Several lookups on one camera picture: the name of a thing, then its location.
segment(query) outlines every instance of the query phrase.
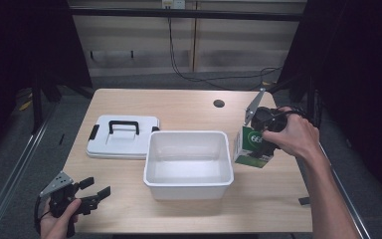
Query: cable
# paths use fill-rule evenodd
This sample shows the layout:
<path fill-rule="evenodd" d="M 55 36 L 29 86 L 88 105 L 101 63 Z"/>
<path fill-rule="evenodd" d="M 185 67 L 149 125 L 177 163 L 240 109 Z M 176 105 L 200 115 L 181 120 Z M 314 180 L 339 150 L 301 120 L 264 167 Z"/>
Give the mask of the cable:
<path fill-rule="evenodd" d="M 36 199 L 35 207 L 34 207 L 34 227 L 35 227 L 36 231 L 39 233 L 39 235 L 40 235 L 40 231 L 41 231 L 40 222 L 42 221 L 42 217 L 39 218 L 39 205 L 40 205 L 41 201 L 42 201 L 41 197 L 38 196 Z"/>
<path fill-rule="evenodd" d="M 318 91 L 315 91 L 314 126 L 316 126 L 317 128 L 320 128 L 321 126 L 323 107 L 324 107 L 324 104 L 323 104 L 323 101 L 321 100 L 320 94 Z"/>
<path fill-rule="evenodd" d="M 269 121 L 269 120 L 276 119 L 276 118 L 278 118 L 278 117 L 280 117 L 280 116 L 283 116 L 283 115 L 290 115 L 290 114 L 297 114 L 297 115 L 300 115 L 300 116 L 302 116 L 303 118 L 305 118 L 305 113 L 304 113 L 304 112 L 301 112 L 301 111 L 298 111 L 298 110 L 296 110 L 296 111 L 295 111 L 295 110 L 291 110 L 291 111 L 282 112 L 282 113 L 276 114 L 276 115 L 274 115 L 274 116 L 271 116 L 271 117 L 269 117 L 269 118 L 267 118 L 267 119 L 264 119 L 264 120 L 262 121 L 262 123 L 267 122 L 267 121 Z"/>
<path fill-rule="evenodd" d="M 40 217 L 40 221 L 42 221 L 43 217 L 45 217 L 45 216 L 48 215 L 49 213 L 51 213 L 51 211 L 47 211 L 47 212 L 43 213 L 43 215 Z"/>
<path fill-rule="evenodd" d="M 257 78 L 257 77 L 260 77 L 261 80 L 260 82 L 248 89 L 247 91 L 253 91 L 257 88 L 259 88 L 262 84 L 263 84 L 263 76 L 265 75 L 268 75 L 268 74 L 271 74 L 279 69 L 281 69 L 282 67 L 278 67 L 278 68 L 272 68 L 272 67 L 269 67 L 269 68 L 264 68 L 260 71 L 259 74 L 257 75 L 253 75 L 253 76 L 237 76 L 237 77 L 218 77 L 218 78 L 207 78 L 207 79 L 200 79 L 200 78 L 193 78 L 193 77 L 186 77 L 184 75 L 182 75 L 182 73 L 179 71 L 178 69 L 178 66 L 176 65 L 176 61 L 175 61 L 175 51 L 174 51 L 174 47 L 173 47 L 173 40 L 172 40 L 172 20 L 171 18 L 168 18 L 168 24 L 169 24 L 169 43 L 170 43 L 170 60 L 171 60 L 171 65 L 172 65 L 172 69 L 173 71 L 179 76 L 181 77 L 182 79 L 185 79 L 189 82 L 194 82 L 194 83 L 206 83 L 210 86 L 213 86 L 213 87 L 216 87 L 216 88 L 220 88 L 220 89 L 223 89 L 223 90 L 227 90 L 227 91 L 234 91 L 233 89 L 228 89 L 228 88 L 224 88 L 224 87 L 221 87 L 219 85 L 216 85 L 216 84 L 213 84 L 211 83 L 210 81 L 215 81 L 215 80 L 226 80 L 226 79 L 250 79 L 250 78 Z"/>

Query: wrist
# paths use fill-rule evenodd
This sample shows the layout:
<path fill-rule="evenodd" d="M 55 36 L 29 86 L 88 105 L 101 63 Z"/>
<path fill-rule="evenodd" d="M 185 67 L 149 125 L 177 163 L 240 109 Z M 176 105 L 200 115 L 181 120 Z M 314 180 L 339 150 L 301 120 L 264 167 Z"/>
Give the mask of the wrist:
<path fill-rule="evenodd" d="M 305 167 L 309 170 L 324 171 L 330 170 L 330 161 L 320 148 L 309 150 L 301 156 Z"/>

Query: white plastic box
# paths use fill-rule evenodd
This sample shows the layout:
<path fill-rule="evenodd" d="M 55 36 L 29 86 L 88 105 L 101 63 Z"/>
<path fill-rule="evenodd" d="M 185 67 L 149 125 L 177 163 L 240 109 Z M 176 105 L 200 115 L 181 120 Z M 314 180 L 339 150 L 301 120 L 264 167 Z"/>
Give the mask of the white plastic box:
<path fill-rule="evenodd" d="M 156 200 L 220 199 L 234 181 L 228 138 L 221 131 L 156 131 L 143 179 Z"/>

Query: dark floor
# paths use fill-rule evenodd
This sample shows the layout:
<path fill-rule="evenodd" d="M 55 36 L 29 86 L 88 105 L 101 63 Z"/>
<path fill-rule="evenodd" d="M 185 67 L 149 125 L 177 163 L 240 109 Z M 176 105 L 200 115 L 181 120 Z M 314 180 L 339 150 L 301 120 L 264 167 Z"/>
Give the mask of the dark floor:
<path fill-rule="evenodd" d="M 199 74 L 197 77 L 237 76 L 237 73 Z M 257 90 L 260 78 L 211 81 L 229 90 Z M 143 88 L 143 89 L 193 89 L 222 90 L 205 83 L 192 83 L 174 74 L 145 75 L 116 78 L 94 78 L 97 88 Z M 33 229 L 33 208 L 42 187 L 64 166 L 74 143 L 77 131 L 83 121 L 90 100 L 62 88 L 63 98 L 56 105 L 40 143 L 27 163 L 26 171 L 20 175 L 19 183 L 13 185 L 14 193 L 9 196 L 9 204 L 3 206 L 0 216 L 0 238 L 38 238 Z M 274 95 L 277 104 L 289 104 L 287 92 Z M 52 107 L 44 102 L 45 112 Z M 0 143 L 0 192 L 13 168 L 19 160 L 25 145 L 31 138 L 32 109 L 19 112 L 14 109 Z M 359 154 L 348 147 L 346 138 L 325 110 L 320 128 L 320 141 L 329 156 L 339 178 L 343 182 L 355 208 L 362 217 L 371 238 L 382 238 L 382 186 L 365 168 Z M 310 233 L 260 234 L 259 238 L 311 238 Z M 74 238 L 111 238 L 111 235 L 76 235 Z M 130 238 L 124 235 L 116 238 Z"/>

